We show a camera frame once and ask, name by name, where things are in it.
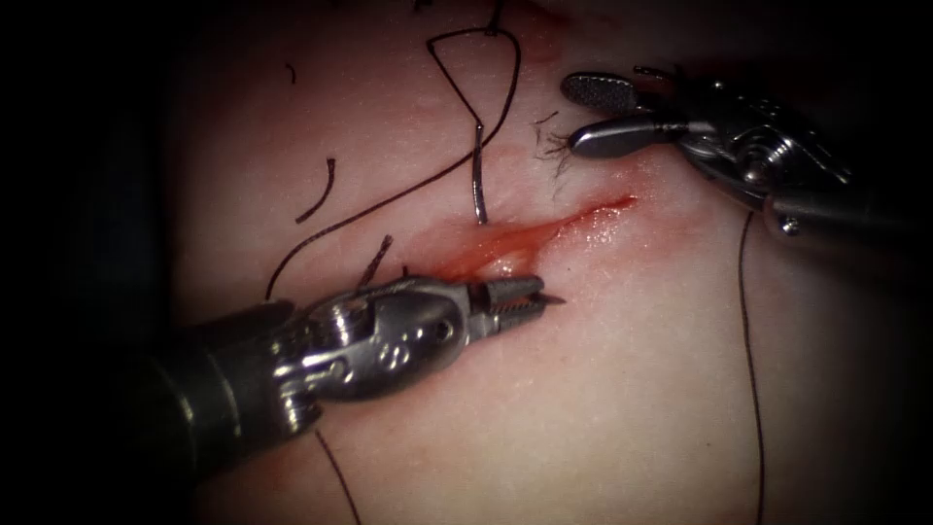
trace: blood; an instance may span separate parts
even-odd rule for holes
[[[485,228],[483,237],[476,244],[433,268],[431,275],[449,280],[481,280],[490,277],[488,273],[480,275],[481,271],[513,254],[518,256],[514,257],[515,261],[507,268],[499,268],[500,271],[516,275],[533,273],[538,255],[562,233],[570,228],[596,228],[602,215],[619,213],[636,202],[635,197],[625,196],[541,225]]]

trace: metal surface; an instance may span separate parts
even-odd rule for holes
[[[561,90],[568,100],[614,117],[574,132],[568,145],[575,155],[617,158],[651,144],[675,143],[720,190],[759,212],[776,188],[833,192],[850,185],[848,169],[809,124],[773,99],[679,72],[635,72],[667,83],[672,94],[639,91],[611,73],[564,78]]]
[[[294,311],[268,302],[186,330],[116,374],[117,441],[135,471],[190,484],[309,429],[318,401],[378,398],[559,299],[538,277],[453,284],[403,277]]]
[[[306,403],[397,392],[449,366],[466,345],[540,317],[557,302],[539,293],[543,286],[538,277],[451,284],[408,276],[332,297],[296,316],[298,334],[287,337],[300,337],[301,327],[329,335],[311,337],[277,380],[284,396]]]

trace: pink skin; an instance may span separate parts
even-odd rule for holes
[[[424,42],[483,25],[491,7],[442,4],[414,16],[407,2],[382,4],[228,20],[182,68],[168,130],[179,324],[261,300],[294,244],[471,148],[469,114]],[[396,242],[376,282],[399,276],[403,264],[430,273],[492,228],[637,200],[565,228],[530,260],[506,254],[484,270],[523,265],[567,305],[470,346],[408,391],[327,406],[319,428],[364,523],[755,515],[758,456],[737,281],[744,211],[669,146],[615,161],[572,158],[555,176],[556,160],[535,159],[548,146],[536,146],[532,125],[559,111],[542,135],[567,134],[596,118],[557,90],[570,71],[625,73],[687,53],[728,57],[735,44],[711,41],[697,51],[688,37],[648,36],[645,13],[586,13],[518,3],[503,12],[523,62],[511,112],[483,152],[489,228],[475,223],[467,164],[315,242],[275,286],[273,296],[298,303],[352,287],[386,234]],[[510,46],[473,35],[437,48],[490,129]],[[324,189],[328,157],[337,162],[333,191],[296,226]],[[876,392],[893,377],[881,357],[860,350],[890,344],[903,311],[782,250],[758,221],[745,249],[768,447],[766,517],[820,521],[857,511],[874,487],[851,473],[882,461],[875,429],[885,407]],[[352,522],[312,436],[205,484],[200,496],[202,515],[224,523]]]

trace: black background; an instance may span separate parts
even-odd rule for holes
[[[331,3],[321,2],[322,9]],[[41,299],[57,319],[56,333],[43,334],[53,335],[46,340],[54,341],[43,349],[44,355],[60,358],[57,368],[70,377],[60,389],[52,389],[56,406],[66,405],[55,413],[64,412],[65,417],[53,420],[52,430],[43,432],[52,439],[44,447],[55,451],[52,455],[60,461],[34,468],[38,476],[27,486],[35,494],[70,487],[67,495],[54,492],[62,501],[73,500],[66,511],[76,517],[177,522],[181,515],[171,502],[141,496],[153,487],[139,480],[108,478],[108,423],[101,417],[107,414],[97,408],[106,392],[99,387],[114,370],[109,365],[114,356],[129,348],[158,345],[167,330],[160,126],[172,64],[205,24],[245,9],[245,4],[49,7],[29,17],[40,23],[22,40],[29,63],[16,73],[26,79],[18,85],[38,101],[30,106],[35,109],[27,116],[31,124],[23,128],[35,131],[24,133],[25,151],[33,161],[21,178],[27,185],[39,183],[30,190],[40,198],[30,199],[28,217],[38,218],[40,228],[30,230],[27,244],[38,239],[40,253],[46,254],[48,268],[40,278],[49,279],[50,291]],[[340,4],[353,7],[353,2]],[[698,8],[712,4],[697,3]],[[908,18],[909,12],[885,8],[900,17],[898,25],[888,25],[890,18],[877,13],[877,6],[803,6],[800,25],[788,25],[788,30],[818,28],[832,35],[840,61],[877,68],[866,81],[871,83],[866,86],[871,102],[851,108],[859,115],[858,125],[837,130],[834,138],[858,159],[861,171],[899,189],[911,188],[924,177],[903,167],[905,158],[916,157],[905,153],[904,137],[911,133],[897,119],[915,118],[905,90],[912,91],[923,70],[908,63],[909,53],[904,51],[913,47],[892,33],[908,32],[900,18]],[[64,399],[60,390],[67,393]],[[917,395],[921,392],[926,389],[918,386]],[[891,488],[880,512],[925,511],[920,505],[930,494],[923,477],[929,465],[928,443],[917,431],[920,423],[914,422],[926,405],[920,398],[916,406],[905,406],[905,427],[892,430],[903,435],[903,446],[891,451],[890,472],[878,473],[890,480]],[[42,509],[57,510],[61,508]]]

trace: black suture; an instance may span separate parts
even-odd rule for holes
[[[324,441],[324,436],[321,435],[321,431],[314,429],[314,435],[318,437],[318,442],[321,444],[321,448],[324,449],[324,453],[328,455],[328,459],[330,460],[330,465],[333,467],[333,471],[337,473],[337,479],[340,480],[340,487],[343,488],[343,494],[347,497],[347,503],[350,504],[350,511],[353,512],[354,522],[357,525],[363,525],[363,522],[360,521],[360,513],[357,512],[357,504],[353,503],[353,496],[350,496],[350,487],[347,485],[347,480],[343,477],[343,472],[337,465],[337,459],[333,457],[333,452],[330,452],[330,447],[328,446],[328,443]]]
[[[554,117],[556,117],[558,113],[560,113],[560,112],[555,111],[554,113],[548,115],[547,117],[541,119],[540,121],[535,121],[534,124],[535,124],[535,125],[540,125],[540,124],[546,123],[546,122],[550,121],[551,119],[553,119]]]
[[[440,35],[440,36],[438,36],[438,37],[434,37],[434,38],[432,38],[429,42],[431,42],[431,41],[436,42],[436,41],[441,40],[441,39],[444,39],[444,38],[452,38],[452,37],[459,36],[459,35],[466,35],[466,34],[468,34],[468,33],[483,32],[484,30],[485,30],[485,28],[483,28],[483,27],[472,27],[472,28],[469,28],[469,29],[460,29],[460,30],[458,30],[458,31],[453,31],[453,32],[450,32],[450,33],[445,33],[445,34]],[[495,125],[495,126],[493,127],[493,129],[489,132],[489,134],[486,135],[486,138],[483,139],[482,146],[483,146],[484,148],[490,143],[490,141],[492,141],[492,140],[496,137],[496,135],[499,134],[499,130],[502,128],[502,124],[505,123],[505,117],[508,116],[508,111],[509,111],[509,109],[511,109],[511,106],[512,106],[512,98],[515,96],[515,89],[516,89],[517,86],[518,86],[518,73],[519,73],[519,70],[521,69],[521,64],[522,64],[522,50],[521,50],[521,47],[520,47],[519,44],[518,44],[518,39],[515,38],[515,35],[513,35],[512,33],[508,32],[508,31],[506,31],[506,30],[504,30],[504,29],[500,29],[500,30],[499,30],[499,34],[505,36],[505,38],[507,38],[508,41],[512,44],[512,49],[513,49],[514,52],[515,52],[515,64],[514,64],[513,69],[512,69],[512,78],[511,78],[511,81],[510,81],[510,84],[509,84],[509,87],[508,87],[508,94],[505,96],[505,102],[502,104],[502,111],[501,111],[501,113],[500,113],[499,120],[496,122],[496,125]],[[409,195],[409,194],[411,194],[411,193],[414,193],[414,192],[420,190],[421,188],[427,186],[427,185],[430,184],[430,183],[433,183],[433,182],[436,182],[436,181],[440,180],[441,178],[443,178],[443,177],[446,176],[447,174],[451,173],[452,171],[454,171],[454,170],[457,169],[458,167],[464,165],[464,163],[467,162],[468,160],[470,160],[471,158],[472,158],[472,152],[467,153],[466,155],[462,156],[460,159],[456,160],[456,161],[455,161],[454,163],[452,163],[451,165],[449,165],[449,166],[447,166],[446,168],[440,170],[439,172],[435,173],[434,175],[431,175],[431,177],[428,177],[427,179],[425,179],[425,180],[419,182],[418,184],[415,184],[414,186],[411,186],[411,187],[409,187],[409,188],[407,188],[407,189],[405,189],[405,190],[402,190],[401,192],[398,192],[398,193],[396,193],[395,195],[392,195],[392,196],[390,196],[389,198],[387,198],[387,199],[385,199],[385,200],[382,200],[382,201],[380,201],[380,202],[377,202],[376,204],[373,204],[372,206],[369,206],[368,208],[362,210],[361,212],[359,212],[359,213],[357,213],[357,214],[355,214],[355,215],[352,215],[352,216],[350,216],[350,217],[344,219],[343,221],[340,221],[340,222],[338,222],[338,223],[335,223],[335,224],[333,224],[333,225],[330,225],[329,227],[326,227],[326,228],[324,228],[324,229],[322,229],[322,230],[320,230],[320,231],[314,233],[314,234],[311,235],[310,237],[307,237],[306,239],[302,240],[301,242],[297,243],[297,244],[289,251],[289,253],[282,259],[282,261],[279,262],[279,265],[275,268],[275,271],[272,272],[272,277],[269,279],[269,284],[268,284],[268,286],[266,286],[266,289],[265,289],[265,298],[266,298],[266,300],[272,298],[272,290],[275,288],[275,283],[276,283],[276,281],[278,280],[279,275],[281,275],[281,274],[282,274],[282,271],[285,269],[285,266],[288,265],[288,263],[294,258],[294,256],[296,256],[296,255],[297,255],[301,250],[303,250],[306,246],[308,246],[308,245],[311,244],[312,242],[314,242],[314,241],[320,239],[321,237],[323,237],[323,236],[325,236],[325,235],[327,235],[327,234],[329,234],[329,233],[332,233],[332,232],[334,232],[334,231],[336,231],[336,230],[338,230],[338,229],[340,229],[340,228],[343,228],[343,227],[345,227],[345,226],[347,226],[347,225],[350,225],[350,224],[352,224],[352,223],[358,221],[359,219],[361,219],[361,218],[363,218],[363,217],[369,215],[370,213],[372,213],[372,212],[374,212],[374,211],[376,211],[376,210],[378,210],[378,209],[380,209],[380,208],[382,208],[382,207],[384,207],[384,206],[387,206],[387,205],[389,205],[389,204],[391,204],[391,203],[393,203],[393,202],[399,200],[400,198],[402,198],[402,197],[404,197],[404,196],[407,196],[407,195]]]
[[[765,440],[761,431],[761,404],[758,401],[758,381],[755,379],[755,363],[751,356],[744,276],[745,246],[752,217],[754,217],[754,214],[748,212],[748,217],[745,218],[745,225],[742,228],[742,240],[739,242],[739,305],[742,312],[742,336],[745,344],[745,358],[748,362],[748,380],[751,383],[751,402],[755,408],[755,431],[758,435],[758,511],[755,524],[761,525],[765,513]]]
[[[382,259],[386,257],[386,252],[388,252],[389,247],[392,246],[393,240],[391,235],[386,235],[382,238],[382,245],[379,246],[376,257],[372,258],[372,261],[369,262],[369,266],[366,267],[366,271],[363,272],[363,277],[360,278],[360,284],[357,285],[357,288],[366,286],[372,281],[372,278],[376,276],[376,270],[379,269],[379,264],[382,262]]]
[[[496,8],[493,10],[493,15],[489,18],[489,23],[486,24],[486,31],[484,31],[486,36],[496,36],[499,34],[499,18],[502,16],[502,6],[504,5],[505,0],[496,0]]]
[[[308,217],[311,217],[312,215],[314,215],[314,212],[318,211],[318,208],[324,205],[324,201],[327,200],[328,195],[330,195],[330,189],[333,188],[333,173],[334,173],[335,168],[336,168],[336,160],[334,160],[333,158],[328,158],[328,186],[324,188],[324,194],[321,195],[321,198],[318,199],[318,201],[314,204],[314,206],[311,206],[308,209],[308,211],[294,218],[295,224],[300,225],[301,223],[307,221]]]
[[[479,115],[473,110],[473,107],[467,101],[467,97],[460,90],[460,87],[457,86],[457,83],[454,82],[453,77],[450,76],[450,72],[447,71],[447,67],[444,66],[444,62],[440,59],[440,56],[437,55],[437,50],[434,48],[434,43],[441,40],[446,40],[454,36],[460,36],[459,34],[447,33],[444,35],[436,36],[431,38],[426,43],[428,47],[428,53],[431,54],[431,57],[434,59],[434,62],[437,64],[437,67],[440,68],[440,72],[443,73],[444,78],[447,79],[447,83],[450,84],[450,87],[454,89],[454,92],[457,93],[457,96],[460,97],[460,101],[466,106],[466,110],[473,116],[473,121],[476,125],[476,135],[473,140],[473,169],[472,169],[472,184],[473,184],[473,209],[476,213],[476,221],[480,225],[485,225],[489,222],[489,216],[486,213],[486,198],[483,194],[483,168],[482,168],[482,149],[483,149],[483,129],[485,124],[483,124],[482,119],[479,118]]]

